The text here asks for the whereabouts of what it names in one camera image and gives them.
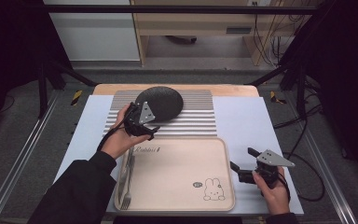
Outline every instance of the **rectangular tray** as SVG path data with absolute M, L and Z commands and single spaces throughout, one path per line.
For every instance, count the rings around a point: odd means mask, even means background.
M 234 206 L 226 145 L 220 138 L 156 138 L 135 146 L 133 155 L 128 211 L 228 211 Z M 116 190 L 115 207 L 120 206 Z

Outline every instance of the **white cabinet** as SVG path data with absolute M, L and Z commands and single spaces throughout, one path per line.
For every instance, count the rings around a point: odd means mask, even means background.
M 44 0 L 62 5 L 129 5 L 125 0 Z M 69 60 L 140 61 L 133 19 L 127 14 L 50 13 Z

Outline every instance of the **bunny illustration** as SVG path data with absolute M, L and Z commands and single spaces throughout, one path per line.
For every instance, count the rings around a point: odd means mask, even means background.
M 220 185 L 220 181 L 217 178 L 211 179 L 208 178 L 205 180 L 205 201 L 223 201 L 225 200 L 225 195 Z

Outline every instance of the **white table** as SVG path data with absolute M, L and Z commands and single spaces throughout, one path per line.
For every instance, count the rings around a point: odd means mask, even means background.
M 149 85 L 127 85 L 128 90 L 145 88 Z M 214 87 L 209 85 L 197 85 L 197 88 Z M 253 170 L 256 166 L 255 158 L 247 153 L 247 148 L 252 147 L 260 152 L 270 149 L 280 155 L 280 149 L 275 132 L 269 119 L 269 113 L 266 109 L 263 98 L 257 97 L 254 90 L 248 94 L 239 96 L 229 96 L 222 89 L 227 88 L 227 92 L 240 90 L 240 86 L 221 85 L 216 86 L 219 91 L 213 93 L 213 108 L 216 119 L 217 136 L 223 139 L 227 145 L 228 156 L 244 170 Z M 74 160 L 88 160 L 94 153 L 102 139 L 103 127 L 106 122 L 107 113 L 114 98 L 114 95 L 91 95 L 84 108 L 80 121 L 70 146 L 62 161 L 56 179 Z M 121 165 L 121 158 L 117 159 L 117 168 L 112 172 L 112 177 L 117 179 L 118 167 Z M 304 211 L 296 195 L 293 180 L 285 168 L 286 180 L 289 184 L 292 200 L 290 209 L 297 215 L 303 215 Z M 235 206 L 227 212 L 130 212 L 118 211 L 113 204 L 113 199 L 108 204 L 106 212 L 114 215 L 130 216 L 251 216 L 267 214 L 266 203 L 260 195 L 260 190 L 256 185 L 240 183 L 238 175 L 232 172 L 234 193 L 236 197 Z

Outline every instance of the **metal fork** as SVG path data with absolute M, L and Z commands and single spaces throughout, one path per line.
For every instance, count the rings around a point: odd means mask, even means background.
M 123 203 L 121 204 L 121 210 L 127 210 L 131 203 L 130 188 L 131 188 L 131 178 L 132 178 L 132 171 L 134 165 L 135 165 L 135 156 L 132 156 L 130 161 L 129 184 L 127 185 L 127 193 L 124 195 Z
M 131 147 L 127 156 L 126 165 L 120 175 L 120 180 L 118 181 L 118 201 L 121 202 L 121 196 L 123 195 L 125 182 L 127 180 L 127 176 L 130 170 L 130 161 L 133 154 L 134 147 Z

